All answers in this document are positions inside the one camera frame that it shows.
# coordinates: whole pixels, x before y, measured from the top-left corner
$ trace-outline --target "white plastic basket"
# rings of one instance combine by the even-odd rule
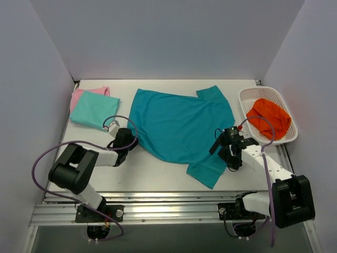
[[[285,105],[285,102],[283,98],[281,97],[280,93],[270,87],[254,87],[254,88],[247,88],[243,89],[242,91],[239,92],[239,102],[241,105],[241,109],[243,111],[243,114],[246,118],[246,114],[251,110],[253,107],[254,103],[258,99],[267,99],[269,101],[274,102],[277,104],[279,107],[281,107],[284,111],[286,111],[289,116],[291,117],[291,124],[290,127],[286,133],[286,135],[277,141],[274,141],[272,145],[279,145],[282,143],[287,143],[295,140],[299,134],[297,127],[295,125],[295,122],[293,120],[293,117],[290,115],[290,112],[288,108]],[[252,135],[252,137],[258,141],[261,144],[269,143],[270,140],[260,134],[258,129],[254,127],[251,123],[246,121],[249,131]]]

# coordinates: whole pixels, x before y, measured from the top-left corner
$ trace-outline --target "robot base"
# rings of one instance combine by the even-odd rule
[[[117,222],[123,221],[124,206],[123,205],[107,205],[104,213]],[[105,222],[105,218],[85,206],[77,207],[75,222],[77,223],[91,223],[91,222]]]

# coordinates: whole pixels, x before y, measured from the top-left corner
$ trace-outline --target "purple cable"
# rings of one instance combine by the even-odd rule
[[[127,118],[127,117],[125,117],[125,116],[121,116],[121,115],[111,116],[111,117],[107,118],[107,119],[103,122],[103,127],[105,127],[104,124],[105,124],[105,122],[106,122],[108,119],[115,118],[115,117],[118,117],[118,118],[124,118],[124,119],[128,120],[129,122],[131,122],[131,124],[133,125],[133,127],[135,127],[135,138],[134,138],[134,140],[133,140],[129,145],[127,145],[127,146],[125,146],[125,147],[121,147],[121,148],[111,148],[111,149],[109,149],[110,151],[116,151],[116,150],[121,150],[121,149],[127,149],[127,148],[131,147],[131,146],[136,142],[136,140],[137,140],[137,138],[138,138],[138,129],[137,129],[137,127],[136,127],[136,124],[135,124],[132,120],[130,120],[129,118]],[[97,213],[97,214],[103,216],[104,218],[108,219],[109,221],[115,223],[115,224],[120,228],[121,233],[119,233],[118,235],[112,236],[112,237],[109,237],[109,238],[104,238],[104,239],[101,239],[101,240],[99,240],[99,241],[103,241],[103,240],[111,240],[111,239],[114,239],[114,238],[117,238],[117,237],[120,237],[120,236],[124,235],[123,227],[122,227],[117,221],[115,221],[113,218],[111,218],[110,216],[108,216],[108,215],[106,215],[106,214],[104,214],[104,213],[102,213],[102,212],[100,212],[100,211],[98,211],[98,210],[96,210],[96,209],[94,209],[94,208],[92,208],[92,207],[86,205],[85,203],[82,203],[82,202],[79,201],[78,199],[75,199],[75,198],[73,198],[73,197],[68,197],[68,196],[66,196],[66,195],[62,195],[62,194],[59,194],[59,193],[56,193],[56,192],[49,191],[48,189],[44,188],[42,185],[40,185],[40,184],[37,182],[36,177],[35,177],[35,169],[36,169],[37,163],[41,160],[41,158],[44,157],[44,156],[45,156],[46,154],[48,154],[49,152],[51,152],[52,150],[57,149],[57,148],[59,148],[59,147],[61,147],[61,146],[67,145],[67,144],[71,144],[71,143],[83,143],[83,144],[87,144],[87,145],[90,145],[90,146],[93,146],[93,147],[96,147],[96,148],[99,148],[99,149],[106,150],[105,147],[101,147],[101,146],[99,146],[99,145],[95,145],[95,144],[93,144],[93,143],[91,143],[91,142],[88,142],[88,141],[67,141],[67,142],[60,143],[60,144],[58,144],[58,145],[56,145],[56,146],[54,146],[54,147],[52,147],[52,148],[46,150],[45,152],[43,152],[43,153],[42,153],[42,154],[35,160],[35,162],[34,162],[34,164],[33,164],[33,166],[32,166],[32,179],[33,179],[33,182],[36,184],[36,186],[37,186],[38,188],[40,188],[41,190],[43,190],[43,191],[46,192],[46,193],[52,194],[52,195],[57,196],[57,197],[60,197],[60,198],[70,199],[70,200],[73,200],[73,201],[75,201],[75,202],[77,202],[77,203],[79,203],[79,204],[83,204],[86,208],[88,208],[88,209],[90,209],[91,211],[93,211],[93,212],[95,212],[95,213]]]
[[[271,127],[272,132],[273,132],[273,138],[271,139],[271,141],[269,143],[266,143],[266,144],[262,145],[261,152],[262,152],[262,158],[263,158],[263,162],[264,162],[265,175],[267,177],[269,202],[270,202],[271,218],[272,218],[272,225],[271,225],[271,229],[270,229],[270,237],[271,237],[270,247],[274,247],[275,232],[276,232],[275,208],[274,208],[274,201],[273,201],[272,184],[271,184],[270,177],[269,177],[269,172],[268,172],[267,158],[265,157],[265,155],[264,155],[263,152],[264,152],[265,147],[268,147],[269,145],[271,145],[273,143],[273,141],[275,140],[275,130],[274,130],[273,125],[267,119],[265,119],[264,117],[261,117],[261,116],[251,116],[251,117],[245,119],[244,121],[242,121],[242,123],[240,125],[242,126],[242,124],[244,122],[246,122],[249,119],[254,119],[254,118],[262,119],[265,122],[267,122],[269,124],[269,126]]]

